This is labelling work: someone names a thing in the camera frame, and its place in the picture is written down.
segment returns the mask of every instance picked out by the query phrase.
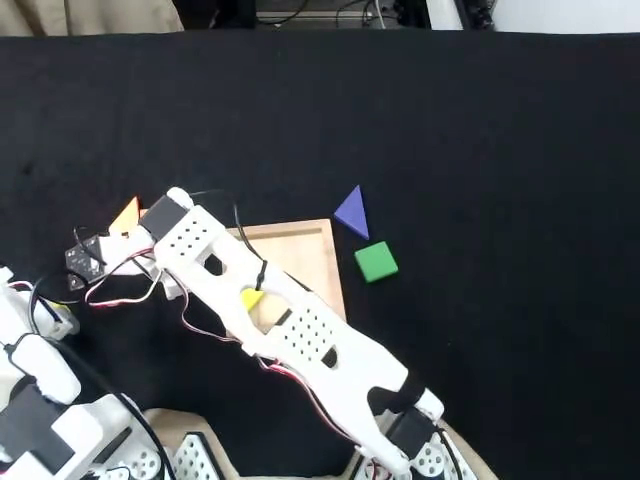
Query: red and white wire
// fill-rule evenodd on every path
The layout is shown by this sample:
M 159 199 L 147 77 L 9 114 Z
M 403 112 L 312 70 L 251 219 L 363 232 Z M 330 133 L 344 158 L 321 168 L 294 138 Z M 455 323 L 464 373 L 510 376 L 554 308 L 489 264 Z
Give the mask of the red and white wire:
M 187 287 L 185 287 L 184 284 L 180 280 L 178 280 L 174 275 L 169 274 L 169 276 L 171 278 L 173 278 L 173 280 L 180 287 L 180 290 L 182 290 L 182 296 L 184 297 L 184 305 L 182 307 L 182 313 L 180 314 L 180 320 L 182 321 L 182 325 L 187 330 L 190 330 L 190 331 L 192 331 L 194 333 L 198 333 L 200 335 L 206 335 L 207 337 L 215 338 L 216 340 L 219 340 L 220 342 L 231 343 L 231 342 L 237 342 L 238 341 L 235 338 L 223 337 L 222 335 L 218 335 L 218 334 L 215 334 L 213 332 L 209 332 L 208 330 L 203 330 L 203 329 L 198 328 L 195 325 L 192 325 L 191 323 L 189 323 L 189 321 L 185 317 L 185 314 L 187 313 L 187 309 L 189 308 L 189 291 L 187 290 Z
M 152 251 L 153 251 L 153 248 L 146 248 L 144 250 L 136 252 L 133 255 L 130 255 L 129 257 L 125 258 L 122 262 L 120 262 L 120 264 L 116 268 L 114 268 L 107 275 L 105 275 L 102 280 L 100 280 L 93 287 L 91 287 L 89 290 L 87 290 L 87 293 L 84 296 L 85 303 L 87 305 L 89 305 L 90 307 L 112 308 L 112 307 L 118 307 L 120 305 L 142 303 L 142 302 L 145 302 L 146 300 L 148 300 L 151 297 L 151 294 L 155 290 L 156 286 L 158 285 L 158 282 L 160 281 L 160 278 L 162 277 L 162 271 L 153 280 L 153 282 L 151 284 L 151 287 L 149 288 L 149 290 L 147 290 L 147 293 L 145 293 L 142 297 L 139 297 L 139 298 L 116 298 L 116 299 L 113 299 L 113 300 L 105 300 L 103 302 L 91 302 L 89 299 L 95 293 L 95 291 L 98 290 L 102 286 L 102 284 L 105 281 L 107 281 L 107 279 L 111 275 L 113 275 L 119 268 L 121 268 L 123 265 L 125 265 L 127 262 L 130 262 L 134 258 L 139 257 L 141 255 L 145 255 L 145 254 L 150 253 Z
M 7 286 L 9 288 L 24 287 L 24 288 L 28 288 L 29 290 L 33 290 L 33 284 L 31 282 L 27 282 L 26 280 L 18 280 L 16 282 L 11 282 L 7 284 Z
M 280 375 L 284 375 L 285 377 L 291 378 L 292 380 L 296 381 L 302 387 L 302 389 L 306 392 L 306 394 L 309 396 L 311 403 L 313 404 L 314 408 L 316 409 L 316 412 L 318 413 L 320 418 L 324 421 L 324 423 L 326 423 L 327 426 L 329 426 L 332 430 L 334 430 L 338 435 L 346 438 L 350 442 L 356 443 L 355 440 L 353 440 L 347 433 L 344 432 L 344 430 L 342 430 L 338 425 L 335 424 L 333 420 L 331 420 L 331 418 L 327 416 L 324 409 L 318 402 L 318 399 L 316 398 L 316 396 L 313 394 L 313 392 L 311 391 L 307 383 L 304 381 L 304 379 L 300 375 L 293 372 L 292 370 L 289 370 L 288 368 L 283 367 L 278 362 L 275 362 L 271 365 L 267 365 L 266 363 L 264 363 L 264 360 L 262 360 L 262 358 L 259 358 L 259 357 L 258 357 L 258 364 L 260 365 L 260 368 L 262 368 L 263 370 L 276 372 L 276 373 L 279 373 Z

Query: orange triangle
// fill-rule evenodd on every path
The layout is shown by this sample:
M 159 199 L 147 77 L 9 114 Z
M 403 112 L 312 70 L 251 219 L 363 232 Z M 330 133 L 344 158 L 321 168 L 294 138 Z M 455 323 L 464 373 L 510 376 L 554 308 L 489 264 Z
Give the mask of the orange triangle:
M 138 220 L 140 220 L 140 203 L 138 202 L 138 197 L 133 197 L 129 205 L 120 212 L 120 215 L 118 215 L 109 227 L 109 234 L 127 234 L 138 225 Z

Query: white wall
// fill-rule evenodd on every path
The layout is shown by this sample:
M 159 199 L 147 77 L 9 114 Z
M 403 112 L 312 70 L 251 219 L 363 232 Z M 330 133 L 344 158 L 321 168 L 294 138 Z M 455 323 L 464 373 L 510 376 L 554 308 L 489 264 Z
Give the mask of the white wall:
M 640 32 L 640 0 L 497 0 L 493 21 L 504 32 Z

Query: hole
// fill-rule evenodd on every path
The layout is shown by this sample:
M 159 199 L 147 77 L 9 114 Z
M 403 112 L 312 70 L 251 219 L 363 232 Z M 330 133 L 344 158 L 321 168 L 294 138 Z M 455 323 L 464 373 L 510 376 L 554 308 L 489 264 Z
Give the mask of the hole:
M 204 268 L 207 272 L 215 275 L 216 277 L 222 275 L 226 270 L 225 265 L 215 255 L 210 255 L 209 258 L 205 260 Z
M 335 347 L 329 349 L 329 351 L 322 357 L 322 363 L 329 368 L 334 368 L 338 363 L 338 352 Z

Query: beige curtain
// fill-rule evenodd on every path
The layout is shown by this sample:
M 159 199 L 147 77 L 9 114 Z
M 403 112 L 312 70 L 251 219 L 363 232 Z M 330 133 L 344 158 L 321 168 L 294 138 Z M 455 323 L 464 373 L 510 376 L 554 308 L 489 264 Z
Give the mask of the beige curtain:
M 183 30 L 171 0 L 0 0 L 0 35 L 97 35 Z

